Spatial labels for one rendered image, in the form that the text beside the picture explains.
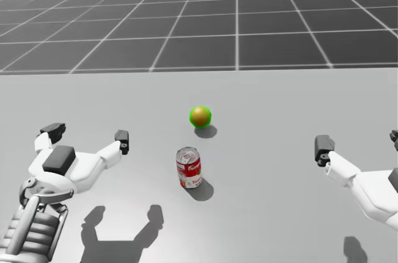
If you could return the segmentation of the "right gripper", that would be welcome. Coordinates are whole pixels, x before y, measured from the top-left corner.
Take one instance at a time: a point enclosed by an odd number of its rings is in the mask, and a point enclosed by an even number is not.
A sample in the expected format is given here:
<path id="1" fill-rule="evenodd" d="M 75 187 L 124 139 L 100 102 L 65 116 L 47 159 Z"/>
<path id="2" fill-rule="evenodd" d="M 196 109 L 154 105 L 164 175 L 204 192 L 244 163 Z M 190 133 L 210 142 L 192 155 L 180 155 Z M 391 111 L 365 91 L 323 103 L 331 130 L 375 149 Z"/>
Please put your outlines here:
<path id="1" fill-rule="evenodd" d="M 398 152 L 398 130 L 389 134 Z M 361 172 L 335 151 L 329 135 L 317 135 L 314 145 L 315 162 L 325 174 L 341 187 L 350 187 L 362 212 L 371 220 L 398 231 L 398 192 L 389 181 L 392 170 Z"/>

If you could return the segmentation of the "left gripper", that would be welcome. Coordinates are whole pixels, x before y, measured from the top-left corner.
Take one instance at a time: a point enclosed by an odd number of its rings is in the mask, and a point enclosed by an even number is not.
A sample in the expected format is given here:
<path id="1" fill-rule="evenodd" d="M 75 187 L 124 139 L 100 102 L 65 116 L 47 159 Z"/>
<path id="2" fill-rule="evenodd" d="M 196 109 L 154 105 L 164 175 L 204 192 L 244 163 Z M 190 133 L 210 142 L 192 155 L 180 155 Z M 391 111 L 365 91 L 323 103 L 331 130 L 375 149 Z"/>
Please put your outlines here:
<path id="1" fill-rule="evenodd" d="M 97 154 L 77 152 L 73 147 L 58 145 L 66 131 L 65 123 L 52 123 L 43 127 L 34 141 L 36 158 L 28 168 L 36 184 L 29 191 L 34 193 L 60 193 L 73 190 L 83 193 L 89 190 L 98 179 L 103 163 L 109 169 L 129 153 L 129 133 L 118 130 L 114 142 Z"/>

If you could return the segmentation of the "red and white can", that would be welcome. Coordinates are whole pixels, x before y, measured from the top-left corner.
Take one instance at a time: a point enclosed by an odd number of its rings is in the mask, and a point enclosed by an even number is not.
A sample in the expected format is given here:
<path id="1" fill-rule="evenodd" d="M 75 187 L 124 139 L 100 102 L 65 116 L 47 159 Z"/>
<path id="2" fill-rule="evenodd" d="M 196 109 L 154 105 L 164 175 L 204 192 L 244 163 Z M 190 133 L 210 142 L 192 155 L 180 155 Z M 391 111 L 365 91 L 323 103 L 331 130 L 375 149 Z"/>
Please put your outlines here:
<path id="1" fill-rule="evenodd" d="M 184 147 L 175 156 L 180 184 L 183 188 L 193 189 L 202 181 L 200 154 L 194 147 Z"/>

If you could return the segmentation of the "green ball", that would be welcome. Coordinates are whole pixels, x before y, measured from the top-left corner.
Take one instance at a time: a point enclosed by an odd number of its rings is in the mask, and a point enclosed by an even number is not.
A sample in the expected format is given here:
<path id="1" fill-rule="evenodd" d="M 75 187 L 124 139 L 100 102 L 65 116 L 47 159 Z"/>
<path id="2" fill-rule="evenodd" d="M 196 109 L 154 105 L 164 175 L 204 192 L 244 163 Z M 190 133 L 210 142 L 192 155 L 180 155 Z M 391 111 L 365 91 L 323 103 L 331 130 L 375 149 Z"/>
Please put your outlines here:
<path id="1" fill-rule="evenodd" d="M 195 128 L 205 128 L 211 123 L 212 113 L 206 106 L 195 106 L 189 114 L 190 123 Z"/>

